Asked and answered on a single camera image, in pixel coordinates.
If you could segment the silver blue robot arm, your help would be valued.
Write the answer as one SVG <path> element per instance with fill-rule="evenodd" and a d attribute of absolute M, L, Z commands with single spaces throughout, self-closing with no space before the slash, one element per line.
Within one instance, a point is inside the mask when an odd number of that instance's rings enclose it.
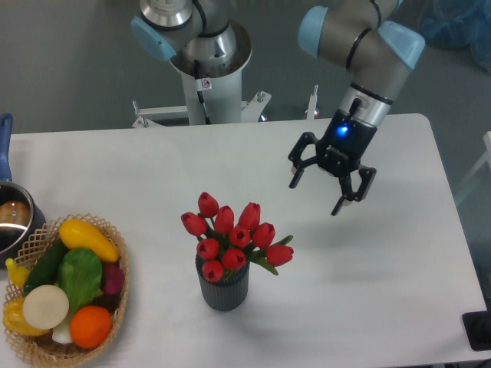
<path fill-rule="evenodd" d="M 336 177 L 337 207 L 362 201 L 376 175 L 361 159 L 414 70 L 423 37 L 389 20 L 398 1 L 343 1 L 311 8 L 298 45 L 314 58 L 343 67 L 353 80 L 324 135 L 303 133 L 289 153 L 298 185 L 308 166 Z M 224 1 L 142 1 L 130 23 L 141 47 L 180 73 L 192 125 L 251 122 L 242 105 L 242 70 L 252 54 L 246 30 Z"/>

